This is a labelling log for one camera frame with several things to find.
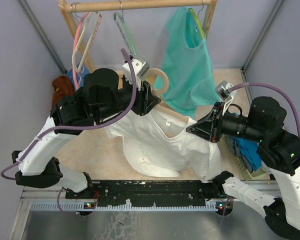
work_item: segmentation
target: clothes rack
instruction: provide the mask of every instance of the clothes rack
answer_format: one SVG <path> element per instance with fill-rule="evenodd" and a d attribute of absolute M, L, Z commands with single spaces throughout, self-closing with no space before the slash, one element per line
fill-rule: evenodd
<path fill-rule="evenodd" d="M 77 30 L 77 23 L 72 13 L 83 12 L 101 12 L 113 10 L 128 10 L 128 9 L 152 9 L 152 8 L 168 8 L 168 7 L 182 7 L 182 6 L 201 6 L 207 5 L 202 29 L 205 37 L 208 37 L 211 21 L 214 16 L 217 0 L 125 0 L 121 3 L 114 1 L 100 1 L 100 2 L 78 2 L 67 3 L 66 0 L 59 0 L 58 6 L 61 14 L 74 38 Z M 79 50 L 83 55 L 87 45 L 84 41 L 81 42 Z M 90 72 L 96 69 L 95 63 L 91 56 L 88 55 L 86 65 Z"/>

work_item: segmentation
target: white hanger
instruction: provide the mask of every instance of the white hanger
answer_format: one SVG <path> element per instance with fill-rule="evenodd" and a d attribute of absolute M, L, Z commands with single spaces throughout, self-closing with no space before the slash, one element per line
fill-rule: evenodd
<path fill-rule="evenodd" d="M 78 53 L 78 51 L 79 51 L 79 47 L 80 47 L 80 45 L 81 45 L 81 42 L 82 42 L 82 40 L 84 39 L 85 32 L 87 31 L 87 26 L 88 26 L 88 23 L 89 23 L 89 21 L 90 21 L 90 19 L 91 19 L 91 14 L 92 14 L 92 12 L 90 12 L 90 13 L 88 14 L 87 19 L 86 19 L 86 21 L 84 22 L 84 25 L 83 25 L 83 29 L 82 29 L 81 35 L 80 35 L 80 37 L 79 37 L 79 39 L 78 39 L 78 42 L 77 42 L 77 44 L 76 44 L 76 46 L 75 46 L 75 50 L 74 50 L 74 52 L 72 53 L 72 67 L 73 67 L 73 69 L 75 70 L 76 73 L 79 73 L 79 72 L 80 72 L 82 66 L 84 65 L 84 63 L 85 63 L 85 61 L 86 61 L 87 54 L 88 54 L 88 52 L 89 52 L 90 46 L 91 46 L 91 44 L 92 44 L 92 41 L 93 41 L 93 39 L 95 38 L 96 31 L 98 30 L 98 25 L 100 24 L 100 21 L 101 21 L 101 15 L 100 15 L 100 13 L 98 12 L 98 13 L 97 13 L 97 17 L 96 17 L 96 19 L 95 19 L 95 21 L 94 21 L 93 29 L 92 29 L 92 31 L 91 31 L 89 40 L 88 40 L 88 42 L 87 42 L 87 44 L 86 44 L 86 48 L 85 48 L 85 50 L 84 50 L 84 52 L 83 52 L 81 61 L 80 61 L 79 65 L 78 65 L 78 67 L 77 67 L 77 65 L 76 65 L 76 55 L 77 55 L 77 53 Z"/>
<path fill-rule="evenodd" d="M 145 77 L 151 75 L 151 74 L 155 74 L 155 75 L 158 75 L 161 77 L 162 79 L 162 82 L 163 82 L 163 87 L 161 89 L 154 89 L 153 90 L 153 93 L 156 95 L 156 96 L 160 96 L 161 94 L 164 94 L 167 90 L 168 90 L 168 87 L 169 87 L 169 78 L 167 76 L 167 74 L 162 71 L 161 69 L 159 68 L 150 68 L 146 74 L 145 74 Z M 165 113 L 165 114 L 168 114 L 176 119 L 179 119 L 180 121 L 184 122 L 184 123 L 188 123 L 189 121 L 189 118 L 187 116 L 183 116 L 182 114 L 176 112 L 176 111 L 173 111 L 169 108 L 166 108 L 164 106 L 161 106 L 160 104 L 157 104 L 154 109 L 162 112 L 162 113 Z"/>

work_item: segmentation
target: teal shirt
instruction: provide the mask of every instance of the teal shirt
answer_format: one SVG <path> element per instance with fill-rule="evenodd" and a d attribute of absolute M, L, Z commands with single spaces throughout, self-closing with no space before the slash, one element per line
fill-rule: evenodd
<path fill-rule="evenodd" d="M 169 88 L 162 97 L 176 112 L 194 118 L 197 106 L 214 105 L 220 98 L 215 92 L 206 38 L 201 38 L 188 10 L 179 7 L 166 25 L 169 38 L 161 69 L 169 78 Z M 162 86 L 158 76 L 154 87 Z"/>

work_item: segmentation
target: beige tabletop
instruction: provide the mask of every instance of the beige tabletop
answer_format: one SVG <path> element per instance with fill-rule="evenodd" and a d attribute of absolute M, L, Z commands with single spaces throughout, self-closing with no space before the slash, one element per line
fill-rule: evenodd
<path fill-rule="evenodd" d="M 215 84 L 227 81 L 233 85 L 243 82 L 239 69 L 215 69 Z M 155 77 L 147 78 L 153 84 Z M 243 114 L 249 112 L 249 101 L 245 89 L 239 89 L 233 103 L 242 107 Z M 212 106 L 199 106 L 195 112 L 195 120 L 204 117 Z M 218 143 L 221 152 L 222 170 L 233 173 L 243 179 L 237 168 L 234 157 L 223 141 Z M 87 172 L 93 180 L 197 180 L 191 168 L 181 173 L 181 177 L 157 178 L 138 173 L 127 162 L 123 153 L 122 138 L 108 138 L 105 129 L 83 131 L 79 136 L 68 142 L 55 156 L 65 166 L 77 171 Z"/>

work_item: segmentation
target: white t-shirt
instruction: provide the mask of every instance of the white t-shirt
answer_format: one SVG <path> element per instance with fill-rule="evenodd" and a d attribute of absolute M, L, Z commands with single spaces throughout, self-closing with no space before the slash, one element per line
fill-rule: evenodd
<path fill-rule="evenodd" d="M 152 177 L 179 177 L 179 171 L 190 165 L 201 181 L 221 173 L 218 145 L 186 132 L 196 123 L 184 123 L 158 110 L 145 116 L 130 111 L 106 127 L 111 138 L 123 137 L 123 152 L 129 164 L 139 173 Z"/>

